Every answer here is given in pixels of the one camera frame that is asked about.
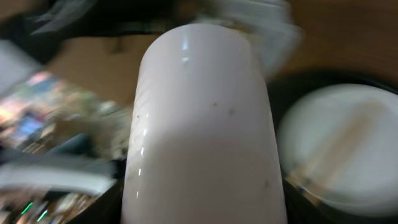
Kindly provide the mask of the pink plastic cup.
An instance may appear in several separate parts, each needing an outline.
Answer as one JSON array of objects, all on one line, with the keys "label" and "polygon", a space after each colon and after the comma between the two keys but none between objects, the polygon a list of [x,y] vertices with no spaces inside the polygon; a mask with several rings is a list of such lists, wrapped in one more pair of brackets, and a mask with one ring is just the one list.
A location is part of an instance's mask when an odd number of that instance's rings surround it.
[{"label": "pink plastic cup", "polygon": [[121,222],[287,222],[266,83],[238,32],[189,24],[145,52]]}]

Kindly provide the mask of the wooden chopstick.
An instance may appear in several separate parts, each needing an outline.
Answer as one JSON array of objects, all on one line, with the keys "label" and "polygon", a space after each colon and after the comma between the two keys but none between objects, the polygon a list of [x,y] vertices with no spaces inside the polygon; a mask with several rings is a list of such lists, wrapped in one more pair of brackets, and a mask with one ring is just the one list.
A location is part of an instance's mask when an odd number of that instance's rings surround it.
[{"label": "wooden chopstick", "polygon": [[311,156],[285,179],[295,187],[324,187],[331,184],[386,110],[386,106],[377,100],[356,105],[342,124],[322,140]]}]

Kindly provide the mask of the grey round plate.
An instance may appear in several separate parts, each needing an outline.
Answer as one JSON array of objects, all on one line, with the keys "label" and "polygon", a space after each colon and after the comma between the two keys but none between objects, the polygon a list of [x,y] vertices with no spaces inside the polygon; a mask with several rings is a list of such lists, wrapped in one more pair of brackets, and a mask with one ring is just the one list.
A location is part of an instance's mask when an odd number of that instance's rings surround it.
[{"label": "grey round plate", "polygon": [[397,215],[397,95],[339,84],[307,93],[282,117],[286,178],[314,203],[362,217]]}]

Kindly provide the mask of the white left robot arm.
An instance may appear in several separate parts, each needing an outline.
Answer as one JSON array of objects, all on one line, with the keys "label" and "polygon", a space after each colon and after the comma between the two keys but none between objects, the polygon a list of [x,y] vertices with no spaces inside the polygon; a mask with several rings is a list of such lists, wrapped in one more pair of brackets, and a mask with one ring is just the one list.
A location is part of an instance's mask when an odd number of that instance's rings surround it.
[{"label": "white left robot arm", "polygon": [[87,134],[78,134],[46,152],[1,147],[1,189],[103,194],[124,177],[125,166],[124,160],[100,158]]}]

